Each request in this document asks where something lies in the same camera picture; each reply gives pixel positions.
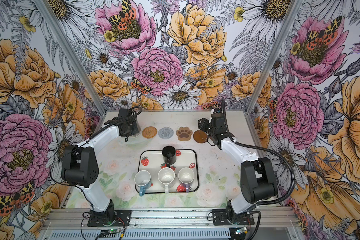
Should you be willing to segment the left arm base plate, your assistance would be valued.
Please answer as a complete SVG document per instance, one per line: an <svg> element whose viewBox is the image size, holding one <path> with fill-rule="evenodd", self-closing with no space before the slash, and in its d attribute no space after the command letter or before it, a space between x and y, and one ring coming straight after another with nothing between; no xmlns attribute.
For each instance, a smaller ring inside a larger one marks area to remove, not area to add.
<svg viewBox="0 0 360 240"><path fill-rule="evenodd" d="M132 210L114 210L113 212L93 212L87 223L88 227L128 227Z"/></svg>

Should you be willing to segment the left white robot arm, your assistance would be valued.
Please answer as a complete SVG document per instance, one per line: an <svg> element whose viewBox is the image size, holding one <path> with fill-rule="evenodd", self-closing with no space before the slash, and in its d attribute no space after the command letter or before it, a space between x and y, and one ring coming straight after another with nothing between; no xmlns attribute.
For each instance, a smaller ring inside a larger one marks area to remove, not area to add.
<svg viewBox="0 0 360 240"><path fill-rule="evenodd" d="M118 137L127 142L130 136L138 134L137 116L141 112L141 107L121 109L118 116L105 122L87 140L78 145L69 145L64 150L61 178L70 186L81 190L90 203L90 216L96 223L109 226L116 220L113 202L105 195L98 179L96 154Z"/></svg>

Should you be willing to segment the rattan wicker round coaster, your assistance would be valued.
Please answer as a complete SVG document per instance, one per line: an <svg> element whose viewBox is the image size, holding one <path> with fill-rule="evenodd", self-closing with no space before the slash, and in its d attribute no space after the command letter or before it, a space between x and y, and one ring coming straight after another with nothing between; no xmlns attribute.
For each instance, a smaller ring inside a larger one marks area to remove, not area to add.
<svg viewBox="0 0 360 240"><path fill-rule="evenodd" d="M142 136L146 139L152 139L157 135L157 128L149 126L143 129Z"/></svg>

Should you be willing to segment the aluminium corner post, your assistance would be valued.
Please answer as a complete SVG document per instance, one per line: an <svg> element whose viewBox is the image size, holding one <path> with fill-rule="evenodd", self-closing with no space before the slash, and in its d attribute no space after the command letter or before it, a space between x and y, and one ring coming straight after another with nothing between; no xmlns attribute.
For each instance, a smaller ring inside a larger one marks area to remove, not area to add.
<svg viewBox="0 0 360 240"><path fill-rule="evenodd" d="M83 82L83 85L85 86L94 104L96 105L100 115L105 116L107 112L107 108L103 104L101 98L99 97L94 86L92 85L89 76L87 75L72 45L70 44L69 39L66 36L65 31L63 30L63 27L56 18L48 1L35 1L35 5L40 11L41 15L44 17L45 22L49 26L50 31L57 38L57 41L59 42L66 56L68 57L75 72Z"/></svg>
<svg viewBox="0 0 360 240"><path fill-rule="evenodd" d="M290 7L286 13L286 17L281 26L281 29L275 37L275 41L272 46L272 49L268 55L265 65L261 71L258 84L254 88L254 92L250 97L250 101L246 108L247 115L249 115L251 113L252 109L254 108L255 103L257 102L257 100L260 96L260 93L261 93L264 85L266 84L266 81L267 81L267 78L271 71L272 65L278 56L278 53L282 47L282 44L284 43L284 41L287 37L287 34L289 33L290 29L292 28L292 26L294 24L294 21L298 15L298 12L299 12L302 4L303 4L302 0L295 0L295 1L292 1L290 4Z"/></svg>

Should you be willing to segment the white lilac handled mug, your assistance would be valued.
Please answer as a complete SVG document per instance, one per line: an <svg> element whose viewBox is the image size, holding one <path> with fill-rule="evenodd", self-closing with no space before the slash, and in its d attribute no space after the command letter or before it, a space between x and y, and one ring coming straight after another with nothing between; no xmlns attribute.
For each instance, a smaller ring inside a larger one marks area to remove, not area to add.
<svg viewBox="0 0 360 240"><path fill-rule="evenodd" d="M186 193L189 193L190 186L195 179L195 173L190 168L182 168L178 173L178 179L185 186Z"/></svg>

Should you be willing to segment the left aluminium corner post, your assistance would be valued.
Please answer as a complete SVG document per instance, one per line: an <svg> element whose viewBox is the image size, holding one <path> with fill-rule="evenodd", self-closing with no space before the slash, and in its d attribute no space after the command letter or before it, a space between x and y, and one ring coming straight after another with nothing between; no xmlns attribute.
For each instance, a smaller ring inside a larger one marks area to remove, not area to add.
<svg viewBox="0 0 360 240"><path fill-rule="evenodd" d="M75 72L83 82L83 85L85 86L94 104L96 105L100 115L105 116L107 112L107 108L103 104L101 98L99 97L94 86L92 85L89 76L87 75L72 45L70 44L69 39L66 36L65 31L63 30L63 27L56 18L48 1L35 1L35 5L40 11L41 15L44 17L45 22L49 26L50 31L57 38L57 41L59 42L66 56L68 57Z"/></svg>

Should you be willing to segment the cork paw print coaster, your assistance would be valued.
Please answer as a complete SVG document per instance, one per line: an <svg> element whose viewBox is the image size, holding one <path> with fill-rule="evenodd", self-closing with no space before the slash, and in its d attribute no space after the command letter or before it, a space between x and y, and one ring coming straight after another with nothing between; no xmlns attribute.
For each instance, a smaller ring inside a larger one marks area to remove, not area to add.
<svg viewBox="0 0 360 240"><path fill-rule="evenodd" d="M193 131L189 127L180 127L175 133L179 141L189 141L193 135Z"/></svg>

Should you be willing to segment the right aluminium corner post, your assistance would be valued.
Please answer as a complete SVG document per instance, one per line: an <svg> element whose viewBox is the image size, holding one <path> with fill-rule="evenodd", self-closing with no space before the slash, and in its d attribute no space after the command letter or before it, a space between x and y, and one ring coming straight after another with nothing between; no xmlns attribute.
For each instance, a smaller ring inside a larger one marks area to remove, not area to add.
<svg viewBox="0 0 360 240"><path fill-rule="evenodd" d="M275 41L272 46L272 49L268 55L265 65L261 71L258 84L254 88L254 92L250 97L250 101L246 108L247 115L249 115L251 113L252 109L254 108L255 103L257 102L257 100L260 96L260 93L261 93L264 85L266 84L266 81L267 81L267 78L271 71L272 65L278 56L278 53L282 47L282 44L284 43L284 41L287 37L287 34L289 33L290 29L292 28L292 26L294 24L294 21L298 15L298 12L299 12L302 4L303 4L302 0L295 0L295 1L292 1L290 4L290 7L286 13L286 17L281 26L281 29L275 37Z"/></svg>

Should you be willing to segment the blue floral mug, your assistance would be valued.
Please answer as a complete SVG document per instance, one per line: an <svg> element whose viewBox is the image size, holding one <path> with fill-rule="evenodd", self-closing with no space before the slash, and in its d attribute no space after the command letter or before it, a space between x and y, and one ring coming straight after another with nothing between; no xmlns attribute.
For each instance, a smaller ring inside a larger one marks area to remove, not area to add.
<svg viewBox="0 0 360 240"><path fill-rule="evenodd" d="M134 177L135 185L139 188L139 196L142 197L151 187L151 174L147 170L139 171Z"/></svg>

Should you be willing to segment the aluminium front rail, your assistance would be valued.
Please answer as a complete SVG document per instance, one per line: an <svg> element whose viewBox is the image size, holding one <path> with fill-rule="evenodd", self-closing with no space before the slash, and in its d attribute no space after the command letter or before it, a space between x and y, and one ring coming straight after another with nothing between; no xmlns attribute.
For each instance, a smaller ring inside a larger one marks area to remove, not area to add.
<svg viewBox="0 0 360 240"><path fill-rule="evenodd" d="M135 208L116 209L118 219L113 224L95 222L88 225L92 218L86 209L53 210L44 221L43 229L52 230L95 230L113 227L128 229L159 228L213 228L242 227L263 228L298 227L298 220L289 207L260 207L256 213L248 214L241 220L229 221L224 208Z"/></svg>

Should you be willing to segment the grey-blue woven round coaster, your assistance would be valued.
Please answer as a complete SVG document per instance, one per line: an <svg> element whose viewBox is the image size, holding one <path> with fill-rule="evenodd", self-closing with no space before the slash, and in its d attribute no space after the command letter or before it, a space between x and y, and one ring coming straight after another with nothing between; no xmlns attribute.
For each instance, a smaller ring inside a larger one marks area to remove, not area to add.
<svg viewBox="0 0 360 240"><path fill-rule="evenodd" d="M174 131L170 127L164 127L158 131L158 136L161 139L168 140L174 135Z"/></svg>

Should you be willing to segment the white strawberry serving tray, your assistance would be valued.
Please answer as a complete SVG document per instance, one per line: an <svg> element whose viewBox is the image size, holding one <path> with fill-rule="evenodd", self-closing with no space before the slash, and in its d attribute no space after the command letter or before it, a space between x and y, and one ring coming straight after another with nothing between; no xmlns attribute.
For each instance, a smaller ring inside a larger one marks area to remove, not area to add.
<svg viewBox="0 0 360 240"><path fill-rule="evenodd" d="M135 190L141 195L193 193L200 187L198 158L194 150L177 150L176 162L165 163L162 151L140 155Z"/></svg>

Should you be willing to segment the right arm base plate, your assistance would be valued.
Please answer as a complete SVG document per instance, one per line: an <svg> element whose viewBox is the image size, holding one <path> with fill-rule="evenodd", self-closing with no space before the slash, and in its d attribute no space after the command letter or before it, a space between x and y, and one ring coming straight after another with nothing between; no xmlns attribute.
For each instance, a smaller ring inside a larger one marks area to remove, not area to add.
<svg viewBox="0 0 360 240"><path fill-rule="evenodd" d="M231 209L213 209L212 220L215 226L255 225L255 220L252 214L236 214Z"/></svg>

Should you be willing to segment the black mug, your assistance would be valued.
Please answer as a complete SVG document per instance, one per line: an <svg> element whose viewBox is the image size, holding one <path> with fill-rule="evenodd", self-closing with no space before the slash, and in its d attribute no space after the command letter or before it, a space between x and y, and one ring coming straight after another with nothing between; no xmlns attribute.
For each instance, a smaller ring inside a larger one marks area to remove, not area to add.
<svg viewBox="0 0 360 240"><path fill-rule="evenodd" d="M167 168L176 162L176 149L173 146L166 146L162 149L163 161Z"/></svg>

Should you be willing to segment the scratched brown wooden round coaster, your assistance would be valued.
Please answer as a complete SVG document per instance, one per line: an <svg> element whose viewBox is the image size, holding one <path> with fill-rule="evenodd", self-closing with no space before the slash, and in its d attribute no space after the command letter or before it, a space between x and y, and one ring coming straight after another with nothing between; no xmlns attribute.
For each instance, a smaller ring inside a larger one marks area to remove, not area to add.
<svg viewBox="0 0 360 240"><path fill-rule="evenodd" d="M199 144L203 144L208 141L208 135L201 130L195 131L193 138L194 138L195 142L197 142Z"/></svg>

